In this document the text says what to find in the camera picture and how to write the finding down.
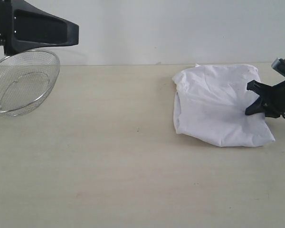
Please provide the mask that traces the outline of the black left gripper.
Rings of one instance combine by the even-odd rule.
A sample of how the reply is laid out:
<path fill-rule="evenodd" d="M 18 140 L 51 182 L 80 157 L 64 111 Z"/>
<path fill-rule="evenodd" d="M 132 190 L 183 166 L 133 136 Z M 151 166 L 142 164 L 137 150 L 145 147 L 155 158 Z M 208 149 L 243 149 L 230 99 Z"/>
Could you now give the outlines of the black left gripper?
<path fill-rule="evenodd" d="M 79 44 L 79 26 L 24 0 L 0 0 L 0 46 L 4 55 Z"/>

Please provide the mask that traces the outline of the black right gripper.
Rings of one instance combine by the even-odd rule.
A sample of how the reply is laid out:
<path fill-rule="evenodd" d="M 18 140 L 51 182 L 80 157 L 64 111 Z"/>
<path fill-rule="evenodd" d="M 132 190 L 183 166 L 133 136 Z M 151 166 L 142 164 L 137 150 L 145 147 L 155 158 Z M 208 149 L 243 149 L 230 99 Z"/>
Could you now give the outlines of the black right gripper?
<path fill-rule="evenodd" d="M 246 89 L 259 95 L 256 101 L 245 110 L 245 115 L 263 113 L 269 118 L 285 119 L 285 81 L 269 86 L 252 80 L 247 83 Z"/>

